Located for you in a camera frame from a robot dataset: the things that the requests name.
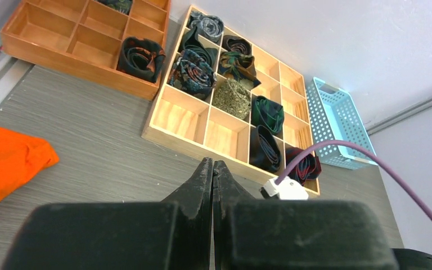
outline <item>cable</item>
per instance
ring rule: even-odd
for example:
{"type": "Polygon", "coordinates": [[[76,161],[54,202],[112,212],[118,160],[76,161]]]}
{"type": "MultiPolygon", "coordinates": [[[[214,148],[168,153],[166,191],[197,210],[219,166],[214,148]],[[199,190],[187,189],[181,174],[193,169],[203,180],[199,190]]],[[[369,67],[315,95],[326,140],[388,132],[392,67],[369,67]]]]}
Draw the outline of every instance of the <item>cable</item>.
{"type": "Polygon", "coordinates": [[[305,156],[310,154],[312,151],[315,151],[319,148],[326,147],[329,145],[340,145],[340,146],[345,146],[345,147],[357,150],[357,151],[361,152],[362,154],[368,156],[370,159],[372,159],[376,163],[378,163],[378,165],[380,167],[382,167],[383,170],[385,170],[402,187],[402,189],[404,189],[406,191],[406,193],[411,197],[411,199],[413,199],[413,201],[415,201],[415,203],[421,208],[421,210],[423,210],[423,212],[425,212],[425,214],[428,216],[428,218],[430,218],[432,221],[432,210],[421,200],[420,197],[418,197],[418,195],[416,195],[416,193],[410,188],[410,186],[407,184],[407,182],[405,182],[395,171],[393,171],[392,168],[390,168],[390,166],[388,166],[387,163],[383,162],[377,156],[375,156],[375,154],[370,153],[365,148],[358,146],[353,142],[346,142],[346,141],[341,141],[338,139],[331,139],[328,141],[322,141],[322,142],[316,143],[315,145],[312,145],[311,147],[305,149],[299,155],[297,155],[287,165],[286,169],[274,181],[274,183],[276,185],[279,185],[284,180],[284,178],[289,175],[289,173],[293,170],[293,168],[299,162],[301,162],[305,156]]]}

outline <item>blue plastic basket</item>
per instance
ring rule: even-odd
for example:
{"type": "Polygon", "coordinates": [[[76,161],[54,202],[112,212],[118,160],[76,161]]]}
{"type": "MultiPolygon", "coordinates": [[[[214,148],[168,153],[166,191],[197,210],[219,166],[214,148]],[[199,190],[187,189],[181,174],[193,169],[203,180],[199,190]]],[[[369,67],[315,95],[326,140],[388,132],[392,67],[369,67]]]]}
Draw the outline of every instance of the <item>blue plastic basket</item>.
{"type": "MultiPolygon", "coordinates": [[[[310,125],[314,142],[343,140],[356,143],[375,154],[362,119],[350,94],[315,78],[307,84],[310,125]]],[[[317,150],[320,162],[347,169],[376,165],[366,155],[344,146],[317,150]]]]}

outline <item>rolled necktie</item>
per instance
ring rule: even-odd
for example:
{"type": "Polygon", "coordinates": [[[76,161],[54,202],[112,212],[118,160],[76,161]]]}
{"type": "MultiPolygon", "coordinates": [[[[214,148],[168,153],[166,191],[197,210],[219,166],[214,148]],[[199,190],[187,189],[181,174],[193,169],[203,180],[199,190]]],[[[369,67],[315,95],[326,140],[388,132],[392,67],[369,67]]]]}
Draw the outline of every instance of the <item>rolled necktie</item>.
{"type": "Polygon", "coordinates": [[[213,66],[218,57],[218,50],[215,48],[205,48],[198,40],[197,28],[193,28],[181,38],[179,52],[192,50],[196,52],[209,66],[213,66]]]}
{"type": "Polygon", "coordinates": [[[173,64],[168,84],[195,96],[206,99],[213,90],[216,73],[199,55],[190,49],[181,52],[173,64]]]}
{"type": "Polygon", "coordinates": [[[248,90],[261,84],[258,78],[256,78],[254,56],[243,55],[239,52],[221,53],[218,73],[226,78],[240,82],[248,90]]]}
{"type": "Polygon", "coordinates": [[[281,160],[281,151],[271,132],[262,125],[251,130],[249,164],[275,173],[281,166],[281,160]]]}
{"type": "Polygon", "coordinates": [[[107,7],[113,8],[114,10],[128,15],[130,8],[132,8],[131,0],[97,0],[107,7]]]}
{"type": "MultiPolygon", "coordinates": [[[[302,151],[303,149],[297,147],[286,148],[286,165],[288,165],[302,151]]],[[[306,180],[316,179],[321,172],[322,168],[318,158],[309,154],[294,167],[294,169],[289,173],[289,177],[296,180],[301,185],[304,185],[306,180]]]]}
{"type": "Polygon", "coordinates": [[[251,108],[251,95],[239,82],[227,79],[214,90],[213,106],[244,119],[251,108]]]}
{"type": "Polygon", "coordinates": [[[166,54],[160,44],[149,39],[126,38],[116,69],[131,76],[156,83],[166,54]]]}
{"type": "Polygon", "coordinates": [[[203,15],[198,11],[191,11],[188,28],[198,28],[198,33],[210,41],[218,44],[224,32],[224,23],[218,16],[203,15]]]}
{"type": "Polygon", "coordinates": [[[282,130],[284,107],[279,103],[257,96],[253,99],[251,112],[251,124],[263,125],[274,135],[282,130]]]}
{"type": "Polygon", "coordinates": [[[235,35],[225,35],[221,47],[228,52],[238,52],[243,55],[251,55],[253,53],[251,44],[246,39],[235,35]]]}

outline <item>basket handle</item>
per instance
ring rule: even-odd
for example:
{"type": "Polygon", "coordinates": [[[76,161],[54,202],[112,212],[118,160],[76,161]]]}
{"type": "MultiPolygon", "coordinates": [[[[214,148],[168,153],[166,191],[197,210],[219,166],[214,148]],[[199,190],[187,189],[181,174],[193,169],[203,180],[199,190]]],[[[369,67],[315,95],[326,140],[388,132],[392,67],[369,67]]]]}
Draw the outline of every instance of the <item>basket handle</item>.
{"type": "Polygon", "coordinates": [[[319,91],[325,92],[329,95],[333,95],[333,94],[337,93],[339,90],[340,89],[335,88],[333,86],[330,86],[326,83],[324,85],[322,85],[321,87],[319,87],[319,91]]]}

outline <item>wooden tray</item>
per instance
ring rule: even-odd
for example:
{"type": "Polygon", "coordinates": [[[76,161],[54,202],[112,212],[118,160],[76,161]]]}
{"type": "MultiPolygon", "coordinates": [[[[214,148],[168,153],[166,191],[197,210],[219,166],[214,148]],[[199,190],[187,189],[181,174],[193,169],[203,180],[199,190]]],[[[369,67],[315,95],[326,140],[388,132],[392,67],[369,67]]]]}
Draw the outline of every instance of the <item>wooden tray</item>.
{"type": "Polygon", "coordinates": [[[133,0],[129,16],[95,0],[24,0],[1,31],[16,58],[151,100],[156,83],[116,70],[122,40],[147,38],[163,48],[171,0],[133,0]]]}
{"type": "MultiPolygon", "coordinates": [[[[178,42],[171,55],[172,59],[179,56],[178,46],[186,28],[191,6],[180,30],[178,42]]],[[[224,34],[241,35],[228,27],[224,34]]],[[[215,44],[202,36],[199,41],[205,47],[217,48],[219,53],[225,51],[220,44],[215,44]]],[[[264,95],[284,106],[285,121],[282,132],[275,136],[279,148],[285,152],[286,147],[306,149],[313,144],[309,111],[305,97],[304,78],[282,62],[252,44],[257,78],[262,84],[251,91],[253,98],[264,95]]],[[[164,82],[167,82],[170,68],[166,71],[164,82]]],[[[225,80],[217,75],[217,85],[225,80]]],[[[224,160],[232,173],[264,184],[270,178],[282,173],[285,168],[283,157],[281,169],[272,174],[249,164],[249,134],[255,128],[251,117],[240,120],[214,106],[213,95],[205,101],[186,94],[166,83],[161,84],[150,115],[147,119],[142,137],[159,143],[168,148],[184,153],[193,158],[202,159],[209,156],[224,160]]],[[[306,181],[305,189],[310,197],[320,195],[318,179],[306,181]]]]}

